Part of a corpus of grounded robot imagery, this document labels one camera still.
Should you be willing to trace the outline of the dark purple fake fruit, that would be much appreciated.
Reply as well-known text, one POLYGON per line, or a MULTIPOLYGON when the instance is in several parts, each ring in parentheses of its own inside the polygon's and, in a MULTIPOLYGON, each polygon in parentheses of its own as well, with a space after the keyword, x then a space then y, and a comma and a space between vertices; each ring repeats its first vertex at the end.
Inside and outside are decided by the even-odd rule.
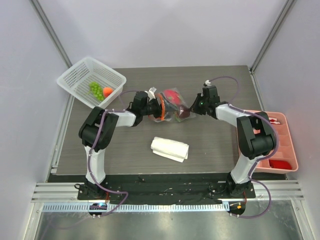
POLYGON ((179 119, 186 119, 190 116, 191 111, 190 109, 185 105, 179 105, 178 111, 177 111, 177 117, 179 119))

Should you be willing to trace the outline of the orange fake fruit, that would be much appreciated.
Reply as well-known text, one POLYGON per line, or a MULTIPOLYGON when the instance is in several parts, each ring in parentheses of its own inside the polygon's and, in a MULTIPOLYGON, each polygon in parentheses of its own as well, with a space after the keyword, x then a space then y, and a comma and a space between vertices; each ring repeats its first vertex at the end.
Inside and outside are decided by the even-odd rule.
POLYGON ((103 96, 107 98, 110 94, 113 93, 113 89, 111 87, 104 87, 102 90, 103 96))

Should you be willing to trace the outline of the green fake grapes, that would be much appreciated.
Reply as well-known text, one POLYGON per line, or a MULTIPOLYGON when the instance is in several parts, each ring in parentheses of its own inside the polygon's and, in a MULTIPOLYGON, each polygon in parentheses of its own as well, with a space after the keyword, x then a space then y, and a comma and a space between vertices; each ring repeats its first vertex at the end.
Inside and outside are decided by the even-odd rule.
POLYGON ((98 101, 103 101, 105 99, 103 95, 103 88, 97 82, 91 82, 89 84, 90 92, 98 101))

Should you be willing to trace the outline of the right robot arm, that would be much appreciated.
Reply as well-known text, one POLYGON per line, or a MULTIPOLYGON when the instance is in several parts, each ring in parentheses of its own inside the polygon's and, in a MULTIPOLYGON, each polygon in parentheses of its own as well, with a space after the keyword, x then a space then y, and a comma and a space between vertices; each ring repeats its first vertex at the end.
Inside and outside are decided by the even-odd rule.
POLYGON ((230 197, 239 197, 249 188, 258 162, 276 152, 276 132, 267 113, 245 111, 226 101, 220 101, 214 85, 202 88, 190 110, 236 127, 240 154, 235 167, 228 173, 225 190, 230 197))

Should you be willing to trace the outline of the red fake dragon fruit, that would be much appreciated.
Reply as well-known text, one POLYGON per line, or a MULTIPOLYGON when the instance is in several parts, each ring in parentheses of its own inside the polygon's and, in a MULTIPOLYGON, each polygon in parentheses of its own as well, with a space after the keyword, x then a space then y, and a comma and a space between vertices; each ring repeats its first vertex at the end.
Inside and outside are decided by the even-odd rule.
POLYGON ((167 105, 181 105, 182 104, 182 96, 177 90, 174 89, 166 89, 163 91, 163 100, 167 105))

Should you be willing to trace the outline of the clear zip top bag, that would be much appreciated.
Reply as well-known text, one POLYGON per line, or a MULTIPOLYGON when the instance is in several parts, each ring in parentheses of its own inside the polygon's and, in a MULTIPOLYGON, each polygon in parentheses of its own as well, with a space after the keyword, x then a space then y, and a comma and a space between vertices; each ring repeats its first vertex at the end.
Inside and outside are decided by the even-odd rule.
MULTIPOLYGON (((155 92, 155 95, 156 95, 156 94, 163 94, 163 91, 161 91, 161 92, 155 92)), ((187 104, 186 104, 186 102, 185 102, 185 100, 184 100, 184 98, 182 97, 182 95, 181 95, 181 98, 182 98, 182 104, 181 104, 181 105, 185 105, 186 107, 188 107, 187 104)), ((179 105, 172 105, 172 104, 169 105, 168 111, 171 113, 172 120, 155 120, 155 117, 154 117, 153 115, 149 115, 148 118, 149 118, 150 120, 156 122, 156 123, 160 123, 160 122, 164 122, 164 121, 166 121, 166 122, 177 122, 177 123, 181 123, 181 122, 183 122, 183 121, 185 121, 185 120, 193 119, 193 118, 196 117, 196 114, 195 114, 195 113, 190 112, 190 116, 189 116, 188 118, 184 118, 184 119, 178 118, 178 116, 177 116, 178 107, 179 107, 179 105)))

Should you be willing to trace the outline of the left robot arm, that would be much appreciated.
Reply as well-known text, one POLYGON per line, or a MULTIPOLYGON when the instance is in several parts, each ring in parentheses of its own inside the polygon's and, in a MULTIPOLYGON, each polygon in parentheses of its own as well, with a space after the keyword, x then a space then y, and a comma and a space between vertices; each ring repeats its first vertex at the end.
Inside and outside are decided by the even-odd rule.
POLYGON ((106 110, 99 106, 92 109, 79 130, 79 137, 86 152, 86 186, 93 198, 100 200, 107 192, 104 185, 105 150, 118 127, 136 127, 144 117, 156 123, 178 123, 193 118, 191 112, 177 90, 166 89, 160 93, 136 91, 133 100, 124 110, 106 110))

